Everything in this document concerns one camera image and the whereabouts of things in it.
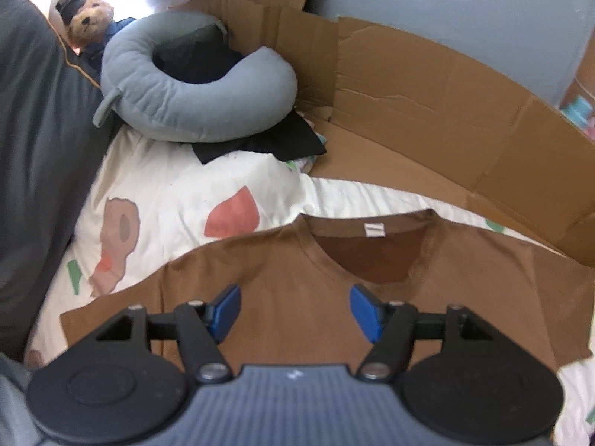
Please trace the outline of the blue cap detergent bottle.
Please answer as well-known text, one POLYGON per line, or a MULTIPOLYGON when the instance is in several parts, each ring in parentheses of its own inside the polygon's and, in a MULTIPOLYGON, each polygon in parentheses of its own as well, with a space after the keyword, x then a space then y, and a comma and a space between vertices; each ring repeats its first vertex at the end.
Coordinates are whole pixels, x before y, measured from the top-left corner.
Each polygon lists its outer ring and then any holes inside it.
POLYGON ((585 130, 593 114, 593 107, 583 96, 577 96, 561 109, 563 115, 576 127, 585 130))

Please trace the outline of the dark grey pillow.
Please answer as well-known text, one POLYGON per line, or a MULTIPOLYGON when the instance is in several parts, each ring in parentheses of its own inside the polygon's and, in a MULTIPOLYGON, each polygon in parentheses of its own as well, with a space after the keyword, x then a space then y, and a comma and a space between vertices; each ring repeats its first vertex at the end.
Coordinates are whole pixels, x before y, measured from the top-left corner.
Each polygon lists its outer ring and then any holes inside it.
POLYGON ((30 0, 1 0, 1 351, 20 361, 119 130, 99 75, 30 0))

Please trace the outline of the grey neck pillow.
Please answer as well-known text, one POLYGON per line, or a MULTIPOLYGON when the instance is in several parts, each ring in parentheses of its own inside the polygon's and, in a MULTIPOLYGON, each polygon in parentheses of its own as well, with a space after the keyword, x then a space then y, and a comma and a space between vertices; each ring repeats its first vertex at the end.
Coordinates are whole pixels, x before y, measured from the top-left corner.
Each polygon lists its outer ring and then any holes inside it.
POLYGON ((273 49, 259 47, 205 84, 177 80, 153 61, 159 49, 226 36, 218 18, 200 11, 166 11, 127 25, 104 50, 94 125, 115 113, 150 139, 181 143, 230 141, 276 125, 296 102, 298 77, 273 49))

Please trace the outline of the teddy bear toy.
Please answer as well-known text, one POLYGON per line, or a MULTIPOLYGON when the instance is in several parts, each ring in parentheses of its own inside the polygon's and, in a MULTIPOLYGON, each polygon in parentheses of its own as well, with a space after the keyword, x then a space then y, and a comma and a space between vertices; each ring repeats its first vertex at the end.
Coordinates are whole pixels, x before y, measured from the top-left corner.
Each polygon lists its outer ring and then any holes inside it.
POLYGON ((135 21, 133 17, 114 19, 114 8, 108 0, 58 0, 58 11, 70 46, 98 74, 109 41, 135 21))

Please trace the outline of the brown t-shirt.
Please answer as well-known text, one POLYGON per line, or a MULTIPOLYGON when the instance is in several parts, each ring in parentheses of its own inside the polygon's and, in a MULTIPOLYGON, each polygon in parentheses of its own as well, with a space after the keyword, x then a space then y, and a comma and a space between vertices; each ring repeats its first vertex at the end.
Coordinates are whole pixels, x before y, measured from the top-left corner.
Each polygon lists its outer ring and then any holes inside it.
POLYGON ((594 272, 541 246, 450 222, 432 210, 364 219, 298 216, 207 244, 140 283, 61 317, 75 343, 130 305, 149 313, 241 290, 222 351, 243 365, 359 365, 369 344, 350 310, 355 285, 424 312, 473 310, 550 368, 590 355, 594 272))

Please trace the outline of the black cloth under pillow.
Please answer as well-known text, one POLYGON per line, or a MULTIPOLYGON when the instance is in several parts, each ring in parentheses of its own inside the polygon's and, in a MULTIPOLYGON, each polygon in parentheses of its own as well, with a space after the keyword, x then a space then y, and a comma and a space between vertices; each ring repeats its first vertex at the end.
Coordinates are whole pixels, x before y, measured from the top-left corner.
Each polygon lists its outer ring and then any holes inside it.
POLYGON ((192 149, 201 164, 235 151, 272 154, 279 161, 318 157, 327 152, 309 122, 296 110, 263 132, 220 143, 193 143, 192 149))

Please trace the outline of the cream bear print blanket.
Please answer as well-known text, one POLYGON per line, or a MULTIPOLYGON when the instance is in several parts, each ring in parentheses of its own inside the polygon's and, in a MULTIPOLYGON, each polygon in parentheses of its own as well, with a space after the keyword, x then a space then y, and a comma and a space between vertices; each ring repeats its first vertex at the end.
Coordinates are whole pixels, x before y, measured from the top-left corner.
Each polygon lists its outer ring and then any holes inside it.
MULTIPOLYGON (((27 365, 47 365, 73 344, 61 326, 66 312, 132 287, 199 247, 277 229, 298 216, 372 220, 432 210, 450 222, 541 246, 530 234, 471 213, 463 195, 444 198, 446 179, 415 162, 389 153, 365 172, 339 131, 329 134, 329 155, 306 174, 272 156, 242 151, 201 164, 187 145, 155 142, 123 128, 30 333, 27 365)), ((561 445, 588 440, 583 420, 593 385, 593 345, 591 322, 588 358, 553 368, 567 395, 555 433, 561 445)))

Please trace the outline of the grey-blue garment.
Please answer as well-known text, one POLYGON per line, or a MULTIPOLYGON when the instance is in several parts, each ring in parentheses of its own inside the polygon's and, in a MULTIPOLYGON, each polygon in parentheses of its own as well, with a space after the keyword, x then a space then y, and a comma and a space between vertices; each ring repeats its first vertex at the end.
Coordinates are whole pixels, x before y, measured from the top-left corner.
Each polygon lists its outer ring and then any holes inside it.
POLYGON ((22 363, 1 355, 0 434, 2 446, 33 446, 39 434, 25 400, 31 372, 22 363))

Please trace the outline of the brown cardboard sheet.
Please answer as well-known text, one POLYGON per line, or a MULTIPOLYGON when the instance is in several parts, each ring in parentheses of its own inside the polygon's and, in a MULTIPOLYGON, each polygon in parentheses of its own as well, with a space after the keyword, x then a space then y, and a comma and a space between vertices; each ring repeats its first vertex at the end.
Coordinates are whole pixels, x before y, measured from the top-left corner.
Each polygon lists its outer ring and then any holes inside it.
POLYGON ((465 54, 306 0, 193 0, 237 51, 274 49, 297 102, 330 121, 370 172, 389 153, 446 179, 444 198, 594 262, 594 144, 560 111, 465 54))

